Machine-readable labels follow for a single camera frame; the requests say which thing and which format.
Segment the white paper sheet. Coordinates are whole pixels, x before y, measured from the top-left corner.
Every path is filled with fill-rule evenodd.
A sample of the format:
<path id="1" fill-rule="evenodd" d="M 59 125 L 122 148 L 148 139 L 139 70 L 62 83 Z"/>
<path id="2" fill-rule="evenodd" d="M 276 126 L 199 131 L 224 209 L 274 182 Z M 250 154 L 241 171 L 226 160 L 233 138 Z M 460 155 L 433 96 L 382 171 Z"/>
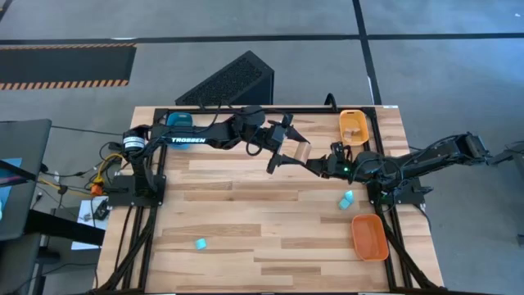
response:
<path id="1" fill-rule="evenodd" d="M 108 201 L 108 197 L 95 197 L 80 203 L 72 250 L 95 249 L 103 244 L 109 215 L 104 220 L 93 219 L 93 213 L 102 200 Z"/>

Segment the monitor with blue screen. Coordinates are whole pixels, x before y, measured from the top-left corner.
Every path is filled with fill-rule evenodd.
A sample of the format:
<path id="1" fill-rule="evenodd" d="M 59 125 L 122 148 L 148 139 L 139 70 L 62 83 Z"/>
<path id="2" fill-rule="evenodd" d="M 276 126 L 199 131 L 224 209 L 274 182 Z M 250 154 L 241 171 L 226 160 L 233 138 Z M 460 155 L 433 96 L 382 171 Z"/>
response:
<path id="1" fill-rule="evenodd" d="M 20 168 L 22 158 L 6 158 L 2 159 L 2 161 Z M 0 167 L 0 205 L 2 206 L 2 209 L 7 203 L 12 187 L 17 184 L 23 184 L 24 182 L 24 177 Z"/>

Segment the blue plastic bin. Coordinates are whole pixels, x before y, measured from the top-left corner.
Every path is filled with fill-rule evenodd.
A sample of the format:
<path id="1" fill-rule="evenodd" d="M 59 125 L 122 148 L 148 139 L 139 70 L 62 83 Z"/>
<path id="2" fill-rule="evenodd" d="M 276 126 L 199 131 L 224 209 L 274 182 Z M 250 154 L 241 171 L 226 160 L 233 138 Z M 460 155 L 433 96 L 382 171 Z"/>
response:
<path id="1" fill-rule="evenodd" d="M 168 126 L 192 126 L 192 115 L 186 112 L 173 112 L 170 113 L 165 122 Z M 174 150 L 187 150 L 189 149 L 188 143 L 171 143 L 170 148 Z"/>

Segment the orange plastic bin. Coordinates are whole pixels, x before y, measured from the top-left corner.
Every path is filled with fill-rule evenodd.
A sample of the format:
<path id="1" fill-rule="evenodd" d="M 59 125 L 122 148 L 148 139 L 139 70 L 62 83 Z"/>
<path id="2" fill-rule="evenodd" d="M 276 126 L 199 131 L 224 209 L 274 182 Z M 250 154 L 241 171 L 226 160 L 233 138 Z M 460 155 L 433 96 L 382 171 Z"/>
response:
<path id="1" fill-rule="evenodd" d="M 351 221 L 356 255 L 363 261 L 384 261 L 389 256 L 382 220 L 375 214 L 357 215 Z"/>

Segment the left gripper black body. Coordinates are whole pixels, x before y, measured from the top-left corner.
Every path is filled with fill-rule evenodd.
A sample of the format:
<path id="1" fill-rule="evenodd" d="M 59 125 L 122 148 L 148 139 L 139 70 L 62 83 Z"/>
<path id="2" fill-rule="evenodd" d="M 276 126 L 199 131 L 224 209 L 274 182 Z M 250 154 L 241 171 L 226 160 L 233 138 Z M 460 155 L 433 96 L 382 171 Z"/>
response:
<path id="1" fill-rule="evenodd" d="M 273 154 L 279 154 L 283 141 L 286 137 L 286 128 L 291 125 L 292 115 L 283 113 L 282 119 L 277 122 L 269 120 L 270 127 L 264 128 L 264 136 L 261 147 Z"/>

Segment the yellow plastic bin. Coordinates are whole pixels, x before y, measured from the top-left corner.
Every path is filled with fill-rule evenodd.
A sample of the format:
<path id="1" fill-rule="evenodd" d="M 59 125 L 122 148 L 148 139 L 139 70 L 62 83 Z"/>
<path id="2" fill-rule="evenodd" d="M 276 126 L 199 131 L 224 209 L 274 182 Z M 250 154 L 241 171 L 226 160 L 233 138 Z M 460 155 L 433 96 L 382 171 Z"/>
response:
<path id="1" fill-rule="evenodd" d="M 366 115 L 359 110 L 345 110 L 339 115 L 339 127 L 341 140 L 345 145 L 360 146 L 369 140 L 368 123 Z M 349 129 L 361 129 L 360 137 L 353 137 L 351 140 L 345 138 L 345 132 Z"/>

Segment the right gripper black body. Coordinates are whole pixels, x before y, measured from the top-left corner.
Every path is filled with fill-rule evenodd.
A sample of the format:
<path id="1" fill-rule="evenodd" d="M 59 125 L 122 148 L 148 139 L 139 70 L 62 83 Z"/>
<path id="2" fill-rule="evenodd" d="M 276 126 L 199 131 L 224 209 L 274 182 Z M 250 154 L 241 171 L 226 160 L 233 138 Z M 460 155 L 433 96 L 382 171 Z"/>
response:
<path id="1" fill-rule="evenodd" d="M 327 163 L 327 177 L 343 180 L 353 179 L 352 162 L 349 159 L 330 155 L 327 159 Z"/>

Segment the black hazard-striped floor mat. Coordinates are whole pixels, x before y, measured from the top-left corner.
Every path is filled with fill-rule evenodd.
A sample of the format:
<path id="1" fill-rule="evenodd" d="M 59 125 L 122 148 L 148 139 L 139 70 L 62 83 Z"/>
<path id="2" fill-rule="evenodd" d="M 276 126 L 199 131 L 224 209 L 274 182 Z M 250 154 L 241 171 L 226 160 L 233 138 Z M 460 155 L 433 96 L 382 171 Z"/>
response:
<path id="1" fill-rule="evenodd" d="M 0 90 L 123 87 L 136 51 L 134 43 L 0 47 Z"/>

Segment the black stand foot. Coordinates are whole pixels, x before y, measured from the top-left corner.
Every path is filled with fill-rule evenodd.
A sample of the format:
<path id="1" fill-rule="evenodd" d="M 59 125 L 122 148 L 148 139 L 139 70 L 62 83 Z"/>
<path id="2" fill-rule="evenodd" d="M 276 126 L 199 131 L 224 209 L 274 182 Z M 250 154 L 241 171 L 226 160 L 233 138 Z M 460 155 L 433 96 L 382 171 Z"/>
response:
<path id="1" fill-rule="evenodd" d="M 488 160 L 490 166 L 496 166 L 504 161 L 514 161 L 517 167 L 524 168 L 524 140 L 511 143 L 501 153 Z"/>

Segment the small black device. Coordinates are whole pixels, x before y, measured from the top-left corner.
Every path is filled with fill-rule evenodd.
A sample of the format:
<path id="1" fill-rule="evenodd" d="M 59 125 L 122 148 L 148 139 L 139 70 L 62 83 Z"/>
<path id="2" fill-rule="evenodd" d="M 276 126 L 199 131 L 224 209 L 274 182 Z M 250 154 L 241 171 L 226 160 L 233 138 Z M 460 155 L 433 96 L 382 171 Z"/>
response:
<path id="1" fill-rule="evenodd" d="M 94 220 L 104 220 L 108 217 L 110 210 L 108 209 L 107 200 L 102 200 L 93 213 Z"/>

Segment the black desk beam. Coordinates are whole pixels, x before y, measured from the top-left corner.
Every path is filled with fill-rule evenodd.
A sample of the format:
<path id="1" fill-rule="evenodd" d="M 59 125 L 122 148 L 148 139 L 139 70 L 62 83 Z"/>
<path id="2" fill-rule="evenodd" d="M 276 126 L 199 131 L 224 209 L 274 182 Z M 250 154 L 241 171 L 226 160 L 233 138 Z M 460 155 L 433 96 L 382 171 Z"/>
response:
<path id="1" fill-rule="evenodd" d="M 44 234 L 58 238 L 67 238 L 74 241 L 76 222 L 61 217 L 29 210 L 24 227 L 25 234 Z"/>

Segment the black perforated computer tower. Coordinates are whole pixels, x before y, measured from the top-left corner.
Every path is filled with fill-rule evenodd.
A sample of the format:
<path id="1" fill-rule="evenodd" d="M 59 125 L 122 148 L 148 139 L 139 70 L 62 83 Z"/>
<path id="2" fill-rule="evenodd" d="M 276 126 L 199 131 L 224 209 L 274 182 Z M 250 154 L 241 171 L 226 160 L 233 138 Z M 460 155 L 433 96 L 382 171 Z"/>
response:
<path id="1" fill-rule="evenodd" d="M 176 106 L 273 105 L 274 70 L 247 51 L 175 100 Z"/>

